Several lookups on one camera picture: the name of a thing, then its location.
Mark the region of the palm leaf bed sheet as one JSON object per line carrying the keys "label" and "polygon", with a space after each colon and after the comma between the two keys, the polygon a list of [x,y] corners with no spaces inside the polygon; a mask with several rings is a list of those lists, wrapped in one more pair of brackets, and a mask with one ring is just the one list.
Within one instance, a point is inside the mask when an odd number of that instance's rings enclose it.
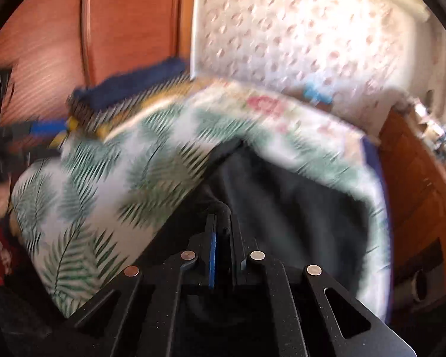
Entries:
{"label": "palm leaf bed sheet", "polygon": [[199,184],[210,151],[235,137],[270,162],[361,201],[368,248],[378,226],[377,189],[363,148],[345,154],[191,98],[167,98],[104,141],[69,137],[59,158],[31,165],[18,179],[12,209],[53,305],[70,316],[135,260]]}

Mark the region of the long wooden sideboard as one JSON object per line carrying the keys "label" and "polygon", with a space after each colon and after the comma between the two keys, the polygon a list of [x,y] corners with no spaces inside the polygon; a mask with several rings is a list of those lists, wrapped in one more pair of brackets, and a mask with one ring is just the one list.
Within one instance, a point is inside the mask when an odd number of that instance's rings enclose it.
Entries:
{"label": "long wooden sideboard", "polygon": [[446,294],[446,172],[417,134],[409,116],[390,110],[379,133],[387,185],[395,280],[442,268]]}

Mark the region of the folded navy blue garment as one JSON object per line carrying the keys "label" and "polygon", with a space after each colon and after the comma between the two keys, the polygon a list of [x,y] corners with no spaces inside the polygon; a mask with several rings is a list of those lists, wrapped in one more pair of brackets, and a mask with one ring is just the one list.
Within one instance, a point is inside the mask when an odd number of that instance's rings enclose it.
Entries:
{"label": "folded navy blue garment", "polygon": [[186,69],[187,65],[182,59],[170,57],[147,68],[111,76],[92,88],[75,89],[71,96],[91,110],[100,111],[171,78],[179,77]]}

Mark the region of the navy blue blanket edge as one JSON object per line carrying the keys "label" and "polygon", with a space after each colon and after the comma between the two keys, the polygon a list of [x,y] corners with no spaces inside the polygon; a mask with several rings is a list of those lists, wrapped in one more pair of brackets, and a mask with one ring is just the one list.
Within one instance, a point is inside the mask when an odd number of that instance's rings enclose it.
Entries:
{"label": "navy blue blanket edge", "polygon": [[393,245],[392,221],[384,178],[377,147],[367,136],[362,138],[366,164],[376,178],[378,226],[370,230],[369,245],[365,256],[364,271],[357,298],[382,322],[391,316],[393,285]]}

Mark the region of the circle-patterned sheer curtain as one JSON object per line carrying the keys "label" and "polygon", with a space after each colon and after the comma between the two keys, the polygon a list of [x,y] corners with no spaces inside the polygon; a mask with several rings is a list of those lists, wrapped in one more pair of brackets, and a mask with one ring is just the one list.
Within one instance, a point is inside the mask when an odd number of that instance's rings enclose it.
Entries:
{"label": "circle-patterned sheer curtain", "polygon": [[308,87],[340,115],[407,92],[420,0],[194,0],[191,70],[272,90]]}

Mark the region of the blue item behind bed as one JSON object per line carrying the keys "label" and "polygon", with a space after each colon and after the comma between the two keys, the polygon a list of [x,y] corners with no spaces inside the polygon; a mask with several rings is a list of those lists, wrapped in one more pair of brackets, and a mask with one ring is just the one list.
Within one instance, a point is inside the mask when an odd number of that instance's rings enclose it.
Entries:
{"label": "blue item behind bed", "polygon": [[325,105],[332,105],[333,98],[325,93],[319,91],[319,89],[312,85],[307,84],[303,87],[303,96],[304,99],[311,103],[323,103]]}

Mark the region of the wooden louvered wardrobe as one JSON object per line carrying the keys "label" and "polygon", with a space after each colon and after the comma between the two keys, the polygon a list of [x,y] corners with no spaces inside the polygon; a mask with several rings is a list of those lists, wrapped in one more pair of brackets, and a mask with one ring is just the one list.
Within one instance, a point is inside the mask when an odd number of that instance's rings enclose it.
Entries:
{"label": "wooden louvered wardrobe", "polygon": [[190,57],[193,0],[0,0],[2,124],[58,118],[74,88]]}

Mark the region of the black garment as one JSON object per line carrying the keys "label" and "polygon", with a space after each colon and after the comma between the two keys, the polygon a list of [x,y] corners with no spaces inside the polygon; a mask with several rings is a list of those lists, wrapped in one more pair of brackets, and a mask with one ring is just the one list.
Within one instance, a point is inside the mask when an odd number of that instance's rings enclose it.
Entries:
{"label": "black garment", "polygon": [[138,261],[161,264],[186,250],[192,236],[209,231],[216,216],[215,284],[230,282],[231,229],[285,265],[317,264],[356,293],[367,250],[368,216],[361,201],[274,165],[242,140],[210,151],[203,180],[166,220]]}

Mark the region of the floral quilt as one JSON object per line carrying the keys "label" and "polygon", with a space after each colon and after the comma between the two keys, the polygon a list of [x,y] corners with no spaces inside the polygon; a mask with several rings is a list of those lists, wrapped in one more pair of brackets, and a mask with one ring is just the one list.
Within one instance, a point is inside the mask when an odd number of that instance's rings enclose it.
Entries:
{"label": "floral quilt", "polygon": [[333,146],[345,154],[362,150],[365,133],[357,127],[292,97],[253,85],[212,79],[192,95],[191,103],[223,115],[255,121],[277,132]]}

